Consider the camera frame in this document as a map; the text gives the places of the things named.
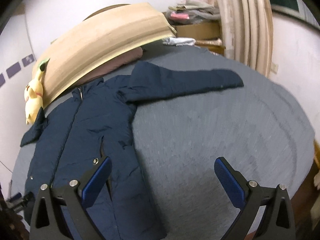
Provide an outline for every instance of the plush toy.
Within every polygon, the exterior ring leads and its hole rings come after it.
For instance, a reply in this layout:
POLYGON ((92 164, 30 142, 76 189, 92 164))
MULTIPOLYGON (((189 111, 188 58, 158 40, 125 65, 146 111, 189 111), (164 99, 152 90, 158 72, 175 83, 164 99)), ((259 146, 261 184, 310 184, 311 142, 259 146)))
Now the plush toy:
POLYGON ((48 62, 49 59, 40 62, 35 78, 29 82, 24 90, 24 99, 26 101, 26 124, 33 124, 40 107, 43 107, 43 87, 41 78, 48 62))

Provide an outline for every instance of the pink pillow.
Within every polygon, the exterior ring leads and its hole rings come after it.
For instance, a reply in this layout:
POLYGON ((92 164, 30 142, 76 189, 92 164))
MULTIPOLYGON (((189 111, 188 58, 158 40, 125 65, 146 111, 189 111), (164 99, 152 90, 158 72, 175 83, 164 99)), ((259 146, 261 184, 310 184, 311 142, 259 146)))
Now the pink pillow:
POLYGON ((129 50, 113 59, 103 63, 102 65, 98 66, 94 70, 90 71, 88 74, 84 75, 80 78, 77 82, 73 84, 73 86, 80 86, 84 83, 87 83, 95 78, 104 76, 111 71, 117 69, 118 67, 133 62, 142 57, 142 48, 137 47, 135 49, 129 50))

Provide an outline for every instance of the beige curtain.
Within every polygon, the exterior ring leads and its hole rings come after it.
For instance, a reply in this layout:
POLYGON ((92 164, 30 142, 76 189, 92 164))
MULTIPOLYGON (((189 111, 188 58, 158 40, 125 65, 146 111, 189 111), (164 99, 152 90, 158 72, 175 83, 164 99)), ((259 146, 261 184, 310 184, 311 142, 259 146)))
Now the beige curtain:
POLYGON ((240 61, 268 77, 273 25, 269 0, 216 0, 221 14, 225 57, 240 61))

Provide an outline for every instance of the metal screw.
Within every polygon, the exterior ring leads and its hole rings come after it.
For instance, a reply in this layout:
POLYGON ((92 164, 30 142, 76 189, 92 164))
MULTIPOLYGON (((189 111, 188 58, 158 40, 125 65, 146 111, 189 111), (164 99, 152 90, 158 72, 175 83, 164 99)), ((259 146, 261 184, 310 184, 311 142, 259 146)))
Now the metal screw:
POLYGON ((74 186, 76 186, 77 184, 78 184, 78 181, 77 181, 76 179, 73 179, 72 181, 69 182, 69 185, 70 185, 71 187, 74 187, 74 186))
POLYGON ((41 190, 45 190, 45 189, 47 189, 47 187, 48 187, 47 184, 42 184, 41 187, 40 187, 40 189, 41 189, 41 190))
POLYGON ((256 181, 254 181, 254 180, 250 180, 250 181, 249 181, 249 185, 250 185, 251 187, 257 187, 258 183, 257 183, 256 181))
POLYGON ((285 184, 279 184, 279 188, 285 190, 286 186, 285 186, 285 184))

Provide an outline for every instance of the gray bed sheet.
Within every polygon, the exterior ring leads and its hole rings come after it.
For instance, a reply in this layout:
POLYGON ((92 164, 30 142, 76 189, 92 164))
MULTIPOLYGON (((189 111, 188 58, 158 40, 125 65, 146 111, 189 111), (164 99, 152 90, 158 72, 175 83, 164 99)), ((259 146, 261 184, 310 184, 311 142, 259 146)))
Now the gray bed sheet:
MULTIPOLYGON (((220 239, 238 214, 213 164, 224 156, 247 179, 265 187, 280 183, 290 197, 313 161, 314 131, 296 99, 247 66, 192 46, 144 46, 142 60, 172 70, 225 68, 243 88, 150 102, 133 121, 137 156, 167 240, 220 239)), ((130 74, 134 64, 106 75, 130 74)), ((63 95, 47 114, 71 96, 63 95)), ((12 193, 24 192, 35 144, 21 148, 12 174, 12 193)), ((259 210, 251 232, 262 216, 259 210)))

